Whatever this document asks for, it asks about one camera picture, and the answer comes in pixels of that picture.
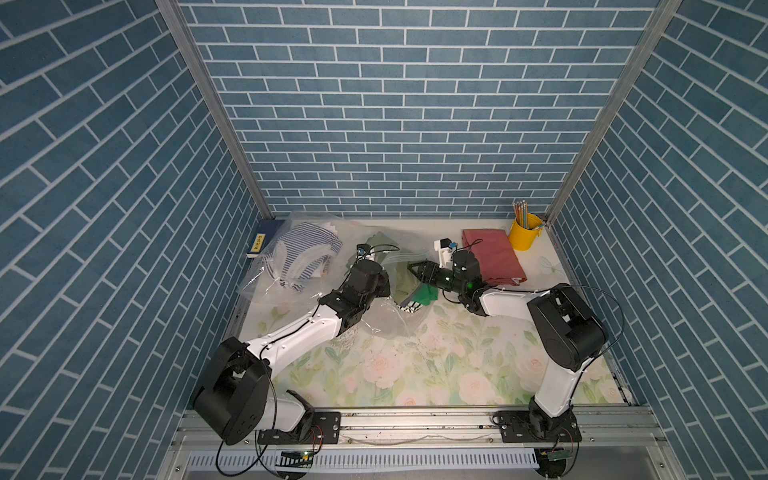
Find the red garment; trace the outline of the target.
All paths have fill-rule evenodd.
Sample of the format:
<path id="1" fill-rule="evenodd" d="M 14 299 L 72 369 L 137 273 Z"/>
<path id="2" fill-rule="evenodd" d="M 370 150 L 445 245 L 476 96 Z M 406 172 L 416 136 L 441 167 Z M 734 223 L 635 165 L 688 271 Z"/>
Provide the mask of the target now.
<path id="1" fill-rule="evenodd" d="M 462 243 L 476 257 L 482 278 L 492 286 L 518 286 L 527 275 L 504 230 L 465 229 Z"/>

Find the clear vacuum bag with valve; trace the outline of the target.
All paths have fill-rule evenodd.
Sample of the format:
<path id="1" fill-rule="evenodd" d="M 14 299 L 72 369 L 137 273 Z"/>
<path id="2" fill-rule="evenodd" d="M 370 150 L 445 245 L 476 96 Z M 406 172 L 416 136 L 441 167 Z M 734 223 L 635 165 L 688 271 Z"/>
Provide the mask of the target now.
<path id="1" fill-rule="evenodd" d="M 319 305 L 341 320 L 340 333 L 360 327 L 383 338 L 419 334 L 439 296 L 415 273 L 438 259 L 433 241 L 383 226 L 356 226 L 352 233 L 352 250 L 340 260 L 342 281 Z"/>

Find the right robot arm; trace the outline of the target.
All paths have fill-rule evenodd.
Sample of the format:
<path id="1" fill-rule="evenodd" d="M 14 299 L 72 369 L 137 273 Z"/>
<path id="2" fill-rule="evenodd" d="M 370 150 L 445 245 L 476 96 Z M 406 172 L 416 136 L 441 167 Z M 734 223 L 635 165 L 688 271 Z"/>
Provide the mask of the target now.
<path id="1" fill-rule="evenodd" d="M 482 278 L 480 264 L 468 249 L 454 251 L 445 265 L 423 260 L 410 262 L 407 269 L 420 282 L 455 294 L 472 314 L 507 316 L 525 308 L 548 362 L 528 414 L 516 423 L 502 422 L 502 437 L 556 442 L 565 435 L 575 443 L 581 440 L 572 399 L 584 372 L 602 355 L 607 335 L 576 289 L 567 283 L 542 291 L 492 285 Z"/>

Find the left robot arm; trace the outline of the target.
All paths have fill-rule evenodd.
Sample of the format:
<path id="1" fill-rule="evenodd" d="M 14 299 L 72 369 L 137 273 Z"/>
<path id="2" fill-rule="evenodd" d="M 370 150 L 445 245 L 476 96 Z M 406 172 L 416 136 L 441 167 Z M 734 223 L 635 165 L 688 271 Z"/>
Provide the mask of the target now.
<path id="1" fill-rule="evenodd" d="M 370 259 L 356 261 L 340 287 L 310 313 L 261 338 L 225 339 L 200 376 L 193 409 L 226 445 L 252 432 L 283 432 L 292 441 L 312 428 L 315 409 L 296 392 L 280 397 L 274 377 L 314 348 L 356 326 L 377 298 L 390 295 L 387 272 Z"/>

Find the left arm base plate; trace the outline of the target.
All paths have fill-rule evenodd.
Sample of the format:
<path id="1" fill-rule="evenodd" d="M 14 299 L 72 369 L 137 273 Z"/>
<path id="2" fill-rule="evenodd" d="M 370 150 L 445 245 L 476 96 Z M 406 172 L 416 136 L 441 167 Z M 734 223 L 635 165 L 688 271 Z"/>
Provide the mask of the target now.
<path id="1" fill-rule="evenodd" d="M 335 445 L 339 440 L 342 415 L 339 411 L 305 413 L 290 431 L 263 430 L 258 443 L 263 445 Z"/>

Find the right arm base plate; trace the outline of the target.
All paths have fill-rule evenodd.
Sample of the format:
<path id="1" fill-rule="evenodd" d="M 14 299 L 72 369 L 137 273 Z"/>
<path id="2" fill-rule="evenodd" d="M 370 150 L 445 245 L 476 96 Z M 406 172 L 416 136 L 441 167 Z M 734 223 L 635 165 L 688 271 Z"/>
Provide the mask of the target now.
<path id="1" fill-rule="evenodd" d="M 571 409 L 558 417 L 538 410 L 502 410 L 491 415 L 504 443 L 577 443 L 582 435 Z"/>

